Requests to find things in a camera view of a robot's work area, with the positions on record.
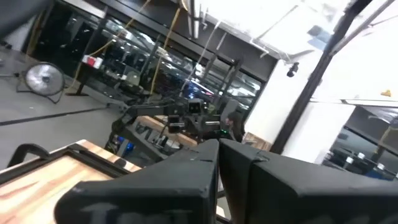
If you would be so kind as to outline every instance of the white wall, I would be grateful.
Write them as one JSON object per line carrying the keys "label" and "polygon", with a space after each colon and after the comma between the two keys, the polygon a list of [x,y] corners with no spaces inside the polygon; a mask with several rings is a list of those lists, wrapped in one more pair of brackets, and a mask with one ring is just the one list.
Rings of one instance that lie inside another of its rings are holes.
{"label": "white wall", "polygon": [[282,155],[306,162],[322,163],[354,109],[353,105],[309,103]]}
{"label": "white wall", "polygon": [[308,77],[318,62],[320,53],[301,59],[297,74],[286,74],[291,65],[279,60],[264,91],[253,108],[245,130],[270,143],[275,141],[294,103],[301,94]]}

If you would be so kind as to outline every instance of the wooden desk surface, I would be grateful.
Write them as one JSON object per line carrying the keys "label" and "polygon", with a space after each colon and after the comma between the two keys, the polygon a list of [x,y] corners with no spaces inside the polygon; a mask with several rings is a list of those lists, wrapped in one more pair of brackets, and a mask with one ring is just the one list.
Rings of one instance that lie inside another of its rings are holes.
{"label": "wooden desk surface", "polygon": [[[77,143],[111,162],[119,158],[89,141]],[[124,168],[131,172],[141,169],[130,162]],[[0,185],[0,223],[55,223],[55,204],[74,185],[80,181],[109,179],[111,177],[71,157],[61,157],[35,172]],[[224,216],[224,210],[217,207],[217,214]]]}
{"label": "wooden desk surface", "polygon": [[[165,116],[156,117],[159,119],[165,118]],[[154,118],[151,118],[150,116],[140,116],[137,118],[137,121],[159,132],[161,132],[164,127],[164,124]],[[183,134],[170,134],[168,128],[165,129],[164,135],[169,137],[171,140],[178,141],[184,146],[196,146],[198,144],[195,140]]]}

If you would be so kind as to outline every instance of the glass wall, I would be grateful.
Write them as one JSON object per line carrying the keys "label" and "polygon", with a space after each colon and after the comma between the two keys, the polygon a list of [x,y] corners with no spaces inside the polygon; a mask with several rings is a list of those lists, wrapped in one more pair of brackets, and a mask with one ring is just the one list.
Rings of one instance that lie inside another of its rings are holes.
{"label": "glass wall", "polygon": [[32,56],[60,67],[73,77],[100,19],[66,3],[56,3]]}
{"label": "glass wall", "polygon": [[103,63],[97,70],[82,65],[78,78],[84,82],[83,77],[88,77],[87,86],[110,98],[127,101],[136,97],[137,92],[149,94],[159,60],[154,94],[162,97],[181,93],[186,98],[201,98],[207,109],[219,108],[220,103],[234,99],[239,102],[238,111],[246,117],[265,85],[243,70],[232,75],[233,65],[220,59],[206,68],[206,63],[197,64],[172,44],[163,49],[160,40],[164,37],[160,34],[150,37],[134,27],[125,28],[125,22],[111,15],[106,16],[103,27],[99,28],[100,21],[85,11],[57,2],[33,57],[54,63],[66,75],[74,77],[89,40],[100,29],[91,40],[88,53],[109,43],[95,55]]}
{"label": "glass wall", "polygon": [[357,106],[323,164],[357,174],[396,180],[398,109]]}

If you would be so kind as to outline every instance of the wooden board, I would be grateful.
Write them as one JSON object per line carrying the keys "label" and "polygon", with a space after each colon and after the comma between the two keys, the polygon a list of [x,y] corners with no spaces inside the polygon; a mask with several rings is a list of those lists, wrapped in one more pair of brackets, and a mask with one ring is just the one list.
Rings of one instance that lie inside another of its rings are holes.
{"label": "wooden board", "polygon": [[[157,116],[159,119],[164,119],[165,116]],[[148,126],[158,132],[161,132],[163,130],[164,124],[161,122],[157,121],[154,118],[151,118],[150,116],[140,116],[137,118],[137,121],[143,124],[144,126]],[[196,146],[198,143],[189,138],[188,136],[185,136],[183,134],[170,134],[168,128],[165,129],[164,135],[169,137],[169,139],[177,141],[184,146]]]}
{"label": "wooden board", "polygon": [[256,136],[252,133],[246,133],[243,138],[243,142],[252,142],[251,146],[255,147],[256,149],[261,149],[265,151],[269,151],[271,149],[272,144],[263,140],[259,136]]}
{"label": "wooden board", "polygon": [[[77,143],[111,162],[119,159],[118,156],[89,141],[82,140]],[[124,168],[131,172],[141,169],[130,162],[127,162]],[[0,185],[0,223],[55,223],[55,204],[74,185],[80,181],[109,179],[111,177],[82,162],[68,156],[61,157],[18,179]],[[224,216],[224,210],[217,207],[217,214]]]}

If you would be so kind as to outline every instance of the machine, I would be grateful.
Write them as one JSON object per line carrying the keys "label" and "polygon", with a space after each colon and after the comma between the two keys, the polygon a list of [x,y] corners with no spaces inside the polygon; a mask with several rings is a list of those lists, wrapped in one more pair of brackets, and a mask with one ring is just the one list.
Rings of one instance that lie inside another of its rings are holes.
{"label": "machine", "polygon": [[218,174],[234,224],[395,223],[398,183],[208,140],[118,179],[80,182],[57,223],[216,223]]}

